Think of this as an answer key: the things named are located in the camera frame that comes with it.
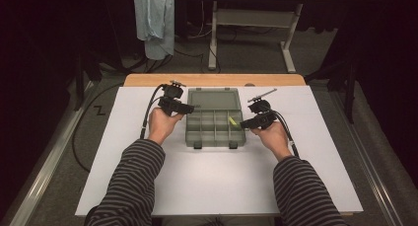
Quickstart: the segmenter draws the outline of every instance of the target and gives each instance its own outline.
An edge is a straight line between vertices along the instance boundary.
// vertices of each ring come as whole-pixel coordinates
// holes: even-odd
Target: finger
[[[174,116],[172,116],[172,118],[173,118],[175,121],[179,121],[179,120],[181,120],[183,117],[184,117],[184,114],[181,114],[181,113],[177,113],[177,114],[175,114]]]

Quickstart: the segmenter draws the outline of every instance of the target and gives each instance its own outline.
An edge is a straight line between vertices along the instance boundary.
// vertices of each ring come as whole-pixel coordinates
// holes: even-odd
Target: desk
[[[286,40],[280,41],[280,49],[288,73],[296,73],[289,47],[293,34],[295,33],[296,25],[301,16],[302,7],[303,4],[298,4],[293,12],[232,10],[219,9],[217,1],[214,1],[212,12],[212,36],[209,51],[209,70],[215,70],[217,67],[217,26],[233,25],[288,29]]]
[[[340,212],[363,211],[311,88],[304,85],[299,75],[139,74],[128,76],[125,87],[117,93],[76,215],[86,215],[100,203],[121,152],[139,137],[140,123],[155,87],[172,79],[188,86],[237,87],[244,119],[253,117],[245,109],[247,100],[270,91],[272,86],[278,88],[266,100],[286,118],[301,158],[315,167]],[[243,87],[247,83],[259,87]],[[184,91],[181,97],[183,103],[186,94]],[[228,147],[195,150],[185,146],[185,120],[177,124],[163,144],[167,155],[155,180],[153,216],[277,215],[272,183],[277,160],[258,137],[247,132],[245,145],[237,150]]]

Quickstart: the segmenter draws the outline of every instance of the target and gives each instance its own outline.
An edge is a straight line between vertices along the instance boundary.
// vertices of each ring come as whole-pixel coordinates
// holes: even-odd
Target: striped shirt
[[[123,151],[101,204],[85,225],[151,225],[154,179],[165,159],[163,148],[151,140],[137,140]],[[314,168],[288,157],[274,169],[277,206],[288,226],[346,225]],[[222,222],[208,225],[222,226]]]

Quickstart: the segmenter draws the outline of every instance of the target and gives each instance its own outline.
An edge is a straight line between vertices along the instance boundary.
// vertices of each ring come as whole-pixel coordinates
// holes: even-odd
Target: controller cable
[[[271,108],[269,108],[269,107],[266,107],[266,106],[262,106],[262,107],[263,107],[263,108],[265,108],[265,109],[270,110],[271,112],[273,112],[273,113],[274,113],[274,115],[277,117],[277,119],[280,121],[280,123],[283,125],[283,128],[285,129],[285,132],[286,132],[287,137],[288,137],[288,139],[289,139],[289,143],[290,143],[290,145],[292,146],[293,153],[294,153],[294,155],[295,155],[296,157],[298,157],[298,158],[299,158],[299,152],[298,152],[298,149],[296,148],[295,141],[293,140],[293,137],[292,137],[292,135],[291,135],[291,133],[290,133],[290,130],[289,130],[289,126],[287,125],[286,120],[285,120],[285,118],[283,117],[283,115],[279,114],[279,112],[274,111],[274,110],[272,110],[272,109],[271,109]]]
[[[167,87],[167,85],[159,85],[157,86],[156,90],[154,91],[153,96],[151,96],[150,99],[150,103],[148,104],[148,108],[147,111],[145,112],[145,116],[144,116],[144,121],[142,122],[142,127],[141,127],[141,136],[139,137],[140,139],[144,139],[144,135],[145,135],[145,130],[147,129],[147,124],[148,124],[148,113],[150,112],[150,108],[151,105],[158,100],[159,98],[154,100],[154,97],[156,96],[158,90],[160,90],[161,88],[165,88]]]
[[[73,134],[72,134],[72,136],[71,136],[71,149],[72,149],[72,151],[73,151],[73,156],[74,156],[74,158],[75,158],[75,160],[76,160],[76,162],[77,162],[77,164],[84,170],[84,171],[86,171],[87,173],[90,173],[90,169],[89,168],[87,168],[82,162],[81,162],[81,160],[80,160],[80,158],[78,157],[78,154],[77,154],[77,151],[76,151],[76,135],[77,135],[77,132],[78,132],[78,130],[79,130],[79,128],[80,128],[80,125],[81,125],[81,123],[82,123],[82,120],[83,120],[83,118],[84,118],[84,116],[86,115],[86,113],[87,113],[87,110],[89,109],[89,107],[95,102],[95,100],[97,100],[101,95],[103,95],[105,92],[107,92],[107,91],[109,91],[109,90],[111,90],[111,89],[113,89],[113,88],[116,88],[116,87],[120,87],[121,85],[123,85],[123,83],[118,83],[118,84],[115,84],[115,85],[113,85],[113,86],[110,86],[110,87],[108,87],[108,88],[106,88],[106,89],[104,89],[103,91],[101,91],[100,93],[98,93],[87,105],[86,105],[86,107],[84,108],[84,111],[83,111],[83,113],[81,114],[81,116],[80,116],[80,118],[79,118],[79,120],[77,121],[77,124],[76,124],[76,126],[74,127],[74,130],[73,130]]]

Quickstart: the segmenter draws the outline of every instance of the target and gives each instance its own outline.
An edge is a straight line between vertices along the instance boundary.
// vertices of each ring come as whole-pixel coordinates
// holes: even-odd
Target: wire
[[[200,26],[199,34],[197,34],[197,36],[191,36],[191,38],[199,38],[200,34],[203,32],[203,27],[205,26],[205,10],[203,7],[203,1],[201,1],[200,3],[202,5],[202,25]]]
[[[151,65],[151,67],[148,68],[148,60],[147,60],[147,63],[145,64],[145,67],[144,67],[144,73],[148,73],[149,70],[153,69],[153,67],[157,64],[157,61],[158,60],[155,60],[154,63]]]
[[[217,74],[221,73],[221,63],[219,63],[218,57],[216,57],[215,52],[213,52],[212,48],[210,48],[210,44],[209,44],[209,50],[210,53],[212,53],[213,56],[215,56],[215,60],[216,60],[216,67],[218,68],[218,72]],[[200,67],[200,71],[205,74],[206,72],[203,71],[203,67]]]
[[[209,34],[211,34],[212,33],[212,30],[209,30],[208,32],[206,32],[205,34],[203,34],[203,35],[200,35],[200,36],[188,36],[187,38],[189,38],[189,39],[193,39],[193,38],[202,38],[202,37],[206,37],[207,35],[209,35]]]
[[[144,139],[144,135],[145,135],[145,130],[147,129],[147,124],[148,124],[148,113],[150,112],[150,108],[151,105],[157,100],[154,100],[154,97],[157,94],[157,91],[160,90],[160,88],[166,87],[167,85],[159,85],[157,86],[156,90],[154,91],[153,95],[151,96],[150,99],[150,103],[148,104],[148,108],[147,111],[145,112],[145,116],[144,116],[144,121],[142,122],[142,127],[141,127],[141,136],[139,137],[140,139]]]
[[[256,32],[256,31],[246,30],[246,29],[243,29],[243,28],[236,28],[236,30],[240,31],[240,32],[249,33],[249,34],[265,35],[265,34],[273,33],[275,31],[279,30],[279,28],[271,27],[271,28],[267,29],[265,32]]]
[[[161,97],[159,97],[159,98],[157,98],[157,99],[155,99],[155,100],[153,100],[153,103],[155,103],[157,100],[159,100]]]
[[[223,42],[233,42],[237,39],[238,33],[237,33],[237,30],[235,28],[229,27],[229,26],[223,26],[223,28],[228,29],[230,31],[233,31],[234,32],[234,37],[232,39],[222,39],[222,38],[218,38],[218,34],[216,34],[216,39],[217,40],[220,40],[220,41],[223,41]]]
[[[177,52],[177,53],[179,53],[179,54],[181,54],[181,55],[185,55],[185,56],[190,56],[190,57],[200,57],[200,63],[202,63],[203,62],[203,53],[200,53],[200,54],[198,54],[198,55],[190,55],[190,54],[187,54],[187,53],[183,53],[183,52],[181,52],[181,51],[178,51],[178,50],[174,50],[175,52]]]
[[[134,69],[138,69],[138,68],[140,68],[143,65],[146,65],[147,62],[148,62],[148,60],[149,59],[146,56],[144,56],[144,57],[141,58],[140,61],[136,62],[135,64],[133,64],[133,65],[131,65],[129,67],[120,66],[118,68],[117,67],[116,68],[115,67],[112,67],[111,65],[109,65],[109,64],[107,64],[105,62],[105,64],[109,65],[111,69],[105,68],[103,66],[100,66],[100,69],[102,71],[105,71],[105,72],[108,72],[108,73],[113,73],[113,74],[117,74],[117,73],[122,73],[124,75],[128,75],[128,74],[131,74],[131,73],[137,74],[137,73],[141,73],[141,72],[135,72],[133,70]]]
[[[77,135],[77,131],[78,131],[78,129],[79,129],[79,127],[80,127],[80,124],[81,124],[81,122],[82,122],[82,120],[83,120],[83,118],[84,118],[84,115],[86,114],[86,112],[87,112],[87,110],[89,109],[89,107],[93,104],[93,102],[98,98],[98,97],[100,97],[102,94],[104,94],[105,92],[107,92],[107,91],[109,91],[110,89],[113,89],[113,88],[115,88],[115,87],[119,87],[119,86],[121,86],[121,85],[123,85],[123,83],[118,83],[118,84],[115,84],[115,85],[113,85],[113,86],[110,86],[110,87],[108,87],[108,88],[106,88],[105,90],[103,90],[103,91],[101,91],[100,93],[98,93],[90,102],[89,102],[89,104],[86,106],[86,109],[84,110],[84,112],[81,114],[81,116],[80,116],[80,119],[79,119],[79,121],[77,122],[77,124],[76,124],[76,127],[74,128],[74,132],[73,132],[73,136],[71,137],[71,147],[72,147],[72,150],[73,150],[73,155],[74,155],[74,158],[76,159],[76,162],[77,162],[77,164],[84,170],[84,171],[86,171],[87,173],[90,173],[90,169],[89,168],[87,168],[86,166],[84,166],[82,163],[81,163],[81,161],[80,161],[80,159],[79,159],[79,157],[77,156],[77,151],[76,151],[76,145],[75,145],[75,139],[76,139],[76,135]]]
[[[287,135],[287,137],[289,139],[289,142],[292,146],[293,153],[296,157],[299,158],[298,149],[296,148],[295,141],[293,140],[292,134],[290,133],[290,130],[289,130],[289,126],[288,126],[285,118],[283,117],[283,115],[279,114],[279,112],[274,111],[273,109],[271,109],[269,107],[266,107],[266,106],[261,106],[261,107],[263,107],[265,109],[268,109],[269,111],[273,112],[274,115],[277,117],[277,119],[280,121],[280,123],[283,125],[283,128],[285,129],[286,135]]]
[[[161,62],[161,64],[159,65],[159,66],[157,66],[156,67],[156,69],[157,68],[160,68],[160,67],[163,67],[163,66],[165,66],[165,65],[167,65],[167,64],[169,64],[169,62],[171,62],[172,61],[172,59],[173,59],[173,56],[172,55],[169,55],[169,59],[166,61],[166,62],[164,62],[164,60],[163,60],[163,62]]]

